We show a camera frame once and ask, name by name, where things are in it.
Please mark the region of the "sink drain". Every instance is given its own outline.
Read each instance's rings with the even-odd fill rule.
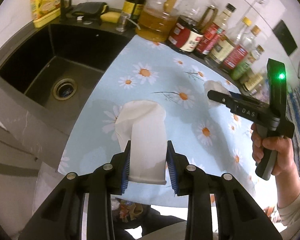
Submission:
[[[59,80],[53,88],[52,94],[56,100],[63,101],[72,97],[77,91],[78,85],[71,78]]]

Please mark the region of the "black sink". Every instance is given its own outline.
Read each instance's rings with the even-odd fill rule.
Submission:
[[[50,24],[10,56],[0,76],[65,120],[68,133],[95,85],[129,41],[98,29]]]

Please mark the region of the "sponge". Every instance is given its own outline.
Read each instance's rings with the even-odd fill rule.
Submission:
[[[117,23],[119,17],[120,17],[120,13],[117,13],[117,12],[107,12],[107,13],[101,15],[100,19],[103,22]]]

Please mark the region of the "green led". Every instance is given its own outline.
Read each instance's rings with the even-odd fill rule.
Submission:
[[[280,75],[279,75],[279,79],[284,79],[286,76],[285,76],[285,74],[283,74],[283,73],[281,73]]]

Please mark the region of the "yellow plastic container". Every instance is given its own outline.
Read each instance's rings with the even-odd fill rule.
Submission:
[[[60,0],[31,0],[33,23],[40,28],[60,15]]]

